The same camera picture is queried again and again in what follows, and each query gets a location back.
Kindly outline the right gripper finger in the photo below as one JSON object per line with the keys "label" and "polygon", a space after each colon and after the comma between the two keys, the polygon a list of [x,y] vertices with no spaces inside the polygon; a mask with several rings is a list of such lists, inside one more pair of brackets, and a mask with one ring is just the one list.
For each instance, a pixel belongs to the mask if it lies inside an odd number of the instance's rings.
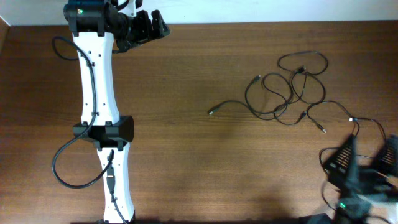
{"label": "right gripper finger", "polygon": [[384,174],[397,176],[397,136],[391,135],[373,159],[373,169]]}
{"label": "right gripper finger", "polygon": [[322,167],[329,177],[357,179],[358,163],[356,156],[356,136],[351,134],[347,140],[323,162]]}

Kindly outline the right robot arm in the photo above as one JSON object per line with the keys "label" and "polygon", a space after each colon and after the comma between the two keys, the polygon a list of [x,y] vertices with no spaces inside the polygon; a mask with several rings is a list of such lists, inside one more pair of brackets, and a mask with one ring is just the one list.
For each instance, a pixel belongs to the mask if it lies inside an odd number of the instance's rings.
{"label": "right robot arm", "polygon": [[335,214],[300,217],[299,223],[367,223],[370,218],[397,222],[397,136],[392,135],[372,157],[369,165],[358,164],[356,136],[350,135],[326,160],[320,160],[327,182],[340,191]]}

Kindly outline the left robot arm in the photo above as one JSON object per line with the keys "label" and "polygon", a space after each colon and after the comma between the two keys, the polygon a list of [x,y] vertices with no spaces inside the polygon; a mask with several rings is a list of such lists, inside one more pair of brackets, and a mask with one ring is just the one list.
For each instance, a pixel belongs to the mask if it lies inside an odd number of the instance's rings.
{"label": "left robot arm", "polygon": [[141,9],[142,1],[68,1],[63,13],[78,52],[83,90],[81,120],[74,139],[93,143],[101,163],[99,176],[84,189],[104,182],[104,215],[100,223],[134,223],[128,157],[134,120],[121,115],[114,95],[112,56],[170,34],[161,12]]}

